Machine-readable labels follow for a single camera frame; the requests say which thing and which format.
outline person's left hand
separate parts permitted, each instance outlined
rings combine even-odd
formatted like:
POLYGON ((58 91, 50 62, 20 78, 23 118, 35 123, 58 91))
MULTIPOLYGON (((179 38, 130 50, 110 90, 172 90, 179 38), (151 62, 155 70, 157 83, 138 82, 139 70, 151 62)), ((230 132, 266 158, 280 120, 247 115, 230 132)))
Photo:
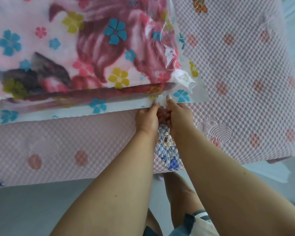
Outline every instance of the person's left hand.
POLYGON ((156 98, 150 108, 141 108, 136 114, 137 132, 146 133, 155 141, 155 144, 158 140, 158 118, 156 115, 158 107, 159 104, 156 98))

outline quilted bed cover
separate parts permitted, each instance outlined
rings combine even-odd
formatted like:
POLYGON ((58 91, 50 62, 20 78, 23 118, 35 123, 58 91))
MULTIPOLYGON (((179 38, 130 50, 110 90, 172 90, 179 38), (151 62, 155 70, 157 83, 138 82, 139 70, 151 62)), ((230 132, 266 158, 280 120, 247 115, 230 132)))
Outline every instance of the quilted bed cover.
MULTIPOLYGON (((172 0, 184 55, 210 100, 188 103, 208 141, 241 164, 295 155, 295 79, 281 0, 172 0)), ((173 99, 178 101, 183 93, 173 99)), ((135 110, 0 125, 0 186, 96 177, 132 137, 135 110)), ((154 172, 183 169, 160 124, 154 172)))

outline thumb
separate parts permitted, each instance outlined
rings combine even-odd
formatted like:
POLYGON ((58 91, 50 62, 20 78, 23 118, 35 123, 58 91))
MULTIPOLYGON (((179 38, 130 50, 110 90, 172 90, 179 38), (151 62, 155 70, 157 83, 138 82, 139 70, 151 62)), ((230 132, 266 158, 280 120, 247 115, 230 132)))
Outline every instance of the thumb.
POLYGON ((174 100, 171 98, 171 95, 170 95, 170 94, 168 94, 168 95, 166 96, 166 102, 167 102, 167 105, 168 105, 168 107, 169 107, 169 109, 170 109, 171 111, 174 111, 174 110, 177 110, 178 108, 180 108, 180 107, 174 102, 174 100))
POLYGON ((156 115, 158 108, 159 108, 158 99, 155 98, 152 106, 149 109, 149 112, 152 113, 153 115, 156 115))

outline forearm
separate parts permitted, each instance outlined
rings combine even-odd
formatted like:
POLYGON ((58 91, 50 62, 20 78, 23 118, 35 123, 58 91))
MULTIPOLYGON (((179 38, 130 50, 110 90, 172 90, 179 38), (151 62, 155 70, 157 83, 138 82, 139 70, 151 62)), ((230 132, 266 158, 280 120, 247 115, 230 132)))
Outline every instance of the forearm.
POLYGON ((209 143, 202 133, 181 130, 175 142, 220 234, 284 235, 286 229, 295 229, 295 207, 209 143))
POLYGON ((64 214, 52 236, 142 235, 155 144, 136 133, 64 214))

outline hand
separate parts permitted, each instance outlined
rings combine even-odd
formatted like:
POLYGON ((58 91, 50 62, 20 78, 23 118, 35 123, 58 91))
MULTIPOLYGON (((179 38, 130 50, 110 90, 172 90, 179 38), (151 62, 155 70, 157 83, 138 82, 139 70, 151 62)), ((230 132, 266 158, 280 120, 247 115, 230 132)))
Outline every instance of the hand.
POLYGON ((159 104, 157 98, 150 108, 141 108, 136 114, 137 132, 144 132, 155 141, 158 140, 158 118, 157 110, 159 104))
POLYGON ((170 121, 167 124, 170 128, 170 135, 175 139, 177 137, 177 132, 180 129, 194 129, 193 115, 190 108, 188 108, 184 103, 175 103, 170 95, 166 96, 167 105, 171 111, 170 121))

